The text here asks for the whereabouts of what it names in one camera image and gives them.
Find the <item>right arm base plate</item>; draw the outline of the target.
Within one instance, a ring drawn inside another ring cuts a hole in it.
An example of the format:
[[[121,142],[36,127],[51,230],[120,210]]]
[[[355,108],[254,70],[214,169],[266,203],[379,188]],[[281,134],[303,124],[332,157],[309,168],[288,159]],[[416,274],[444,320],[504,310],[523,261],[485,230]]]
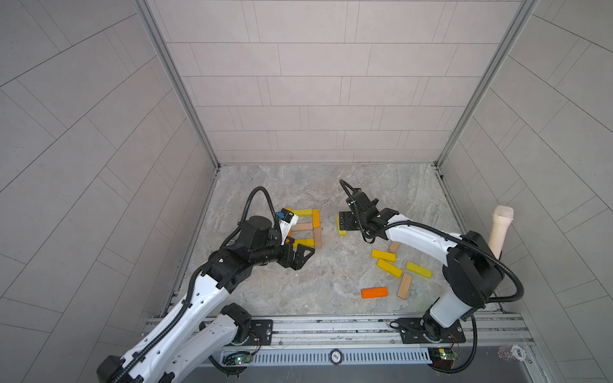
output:
[[[465,333],[459,321],[445,328],[433,319],[404,317],[392,321],[390,327],[400,333],[403,344],[466,342]]]

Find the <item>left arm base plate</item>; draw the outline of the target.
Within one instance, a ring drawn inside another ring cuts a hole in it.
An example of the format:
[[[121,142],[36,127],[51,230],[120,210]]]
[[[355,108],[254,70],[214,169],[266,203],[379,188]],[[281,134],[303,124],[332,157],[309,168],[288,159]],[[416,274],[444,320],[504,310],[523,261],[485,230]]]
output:
[[[242,324],[231,341],[233,346],[270,346],[274,322],[271,319],[252,319],[249,327]]]

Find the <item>aluminium rail frame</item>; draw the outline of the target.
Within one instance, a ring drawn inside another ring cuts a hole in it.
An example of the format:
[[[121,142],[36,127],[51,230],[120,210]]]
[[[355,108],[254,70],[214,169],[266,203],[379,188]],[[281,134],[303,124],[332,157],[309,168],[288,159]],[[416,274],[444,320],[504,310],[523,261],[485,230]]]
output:
[[[472,343],[479,346],[530,346],[534,343],[521,315],[502,312],[476,313],[471,319],[461,320],[466,337],[464,343],[403,344],[400,333],[390,327],[392,321],[399,319],[393,315],[249,317],[246,314],[188,320],[172,327],[167,335],[162,332],[171,321],[163,319],[147,326],[141,342],[149,345],[158,338],[160,341],[153,346],[154,352],[179,351],[190,342],[199,348],[211,343],[213,350],[249,347],[233,346],[231,341],[236,336],[237,327],[242,324],[249,327],[252,319],[271,319],[274,322],[271,345],[254,346],[262,349],[441,348],[470,346]]]

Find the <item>circuit board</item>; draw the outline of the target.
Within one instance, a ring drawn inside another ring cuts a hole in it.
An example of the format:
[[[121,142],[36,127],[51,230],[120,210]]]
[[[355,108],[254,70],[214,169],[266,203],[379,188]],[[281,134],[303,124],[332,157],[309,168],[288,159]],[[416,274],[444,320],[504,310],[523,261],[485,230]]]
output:
[[[250,364],[253,360],[254,355],[249,352],[235,352],[232,354],[228,354],[223,359],[223,364],[225,366],[242,366]]]
[[[429,367],[444,371],[451,370],[460,356],[457,351],[450,348],[429,348],[428,352],[431,360]]]

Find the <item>amber orange block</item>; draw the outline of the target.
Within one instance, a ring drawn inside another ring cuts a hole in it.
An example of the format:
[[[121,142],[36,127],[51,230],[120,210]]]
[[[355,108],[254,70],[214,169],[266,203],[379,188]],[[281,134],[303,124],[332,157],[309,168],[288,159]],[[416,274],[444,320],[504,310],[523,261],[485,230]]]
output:
[[[321,227],[319,209],[312,210],[312,223],[313,223],[313,228]]]

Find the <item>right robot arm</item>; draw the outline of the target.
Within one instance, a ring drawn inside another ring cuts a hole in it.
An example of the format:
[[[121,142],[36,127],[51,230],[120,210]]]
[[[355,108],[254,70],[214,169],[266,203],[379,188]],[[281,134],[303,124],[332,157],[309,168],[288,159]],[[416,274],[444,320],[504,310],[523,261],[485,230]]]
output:
[[[347,195],[348,224],[341,229],[359,231],[365,242],[386,239],[413,247],[439,261],[449,287],[424,313],[411,331],[429,342],[441,342],[461,320],[466,320],[489,303],[512,303],[523,298],[525,288],[475,231],[450,234],[408,219],[394,209],[377,209],[361,188],[346,181],[340,184]]]

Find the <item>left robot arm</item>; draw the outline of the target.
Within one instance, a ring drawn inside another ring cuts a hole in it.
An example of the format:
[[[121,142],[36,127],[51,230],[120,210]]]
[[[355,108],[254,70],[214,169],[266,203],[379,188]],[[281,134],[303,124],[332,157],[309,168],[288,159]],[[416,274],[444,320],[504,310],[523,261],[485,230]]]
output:
[[[315,253],[313,247],[290,238],[297,216],[287,209],[271,211],[270,219],[243,210],[236,229],[192,274],[186,295],[152,332],[123,356],[108,356],[97,368],[100,382],[178,382],[209,361],[227,377],[246,369],[239,351],[235,363],[224,366],[214,358],[227,344],[242,344],[251,334],[252,316],[242,306],[225,306],[207,327],[201,324],[246,280],[256,266],[278,263],[300,270]]]

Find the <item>right circuit board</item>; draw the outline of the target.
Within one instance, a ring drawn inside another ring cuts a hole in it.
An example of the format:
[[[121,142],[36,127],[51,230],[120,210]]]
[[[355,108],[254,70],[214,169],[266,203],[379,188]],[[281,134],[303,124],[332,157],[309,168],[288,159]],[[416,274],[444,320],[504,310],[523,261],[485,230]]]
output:
[[[429,367],[444,371],[451,370],[460,356],[457,351],[450,348],[429,348],[428,352],[431,360]]]

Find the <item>left circuit board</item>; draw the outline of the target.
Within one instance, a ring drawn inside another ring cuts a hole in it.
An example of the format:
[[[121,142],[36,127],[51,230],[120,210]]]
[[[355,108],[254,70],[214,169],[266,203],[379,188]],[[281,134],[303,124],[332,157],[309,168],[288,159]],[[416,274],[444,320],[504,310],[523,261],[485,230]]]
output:
[[[242,366],[250,364],[253,360],[254,355],[249,352],[235,352],[232,354],[228,354],[223,359],[223,364],[225,366]]]

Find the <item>tan block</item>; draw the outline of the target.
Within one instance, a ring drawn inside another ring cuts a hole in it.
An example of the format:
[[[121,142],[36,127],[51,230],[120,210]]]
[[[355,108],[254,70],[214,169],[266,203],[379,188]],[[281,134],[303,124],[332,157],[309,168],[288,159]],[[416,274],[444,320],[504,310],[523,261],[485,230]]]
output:
[[[322,231],[321,227],[313,229],[314,248],[320,249],[322,247]]]
[[[313,223],[297,223],[292,227],[292,231],[313,231],[314,226]]]
[[[397,297],[402,300],[407,300],[413,276],[411,274],[404,273],[401,278],[401,283],[397,291]]]
[[[392,242],[388,248],[388,252],[392,254],[397,254],[399,247],[401,246],[398,242]]]

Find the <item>beige microphone on stand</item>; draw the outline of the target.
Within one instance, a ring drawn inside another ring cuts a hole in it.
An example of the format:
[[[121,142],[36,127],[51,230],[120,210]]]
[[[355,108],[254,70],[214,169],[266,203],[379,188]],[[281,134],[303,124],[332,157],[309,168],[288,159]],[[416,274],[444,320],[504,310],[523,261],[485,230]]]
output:
[[[513,218],[514,210],[512,207],[498,205],[493,211],[488,246],[497,259],[501,258],[502,247]]]

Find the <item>yellow block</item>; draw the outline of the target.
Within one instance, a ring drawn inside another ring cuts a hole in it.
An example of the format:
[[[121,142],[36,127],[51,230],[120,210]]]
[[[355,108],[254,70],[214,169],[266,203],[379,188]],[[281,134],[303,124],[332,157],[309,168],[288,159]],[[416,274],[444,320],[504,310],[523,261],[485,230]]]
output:
[[[374,259],[384,260],[388,263],[395,263],[397,260],[397,255],[395,255],[394,253],[383,252],[376,249],[372,250],[371,257]]]
[[[418,274],[426,279],[431,279],[433,276],[433,272],[425,267],[419,266],[416,263],[408,262],[406,265],[407,271]]]
[[[294,249],[296,249],[299,245],[302,245],[304,247],[314,248],[315,246],[314,239],[296,239],[295,242],[293,243]]]
[[[313,216],[312,209],[294,209],[292,212],[299,217]]]
[[[344,231],[344,230],[342,230],[342,229],[341,229],[341,225],[340,225],[341,220],[340,220],[340,217],[339,217],[339,216],[335,217],[335,221],[336,221],[336,227],[337,227],[337,232],[338,232],[338,235],[339,235],[339,236],[345,236],[345,235],[346,235],[346,231]]]
[[[386,273],[394,276],[397,279],[400,279],[402,277],[402,270],[394,266],[394,264],[387,262],[384,259],[378,260],[377,267],[385,271]]]

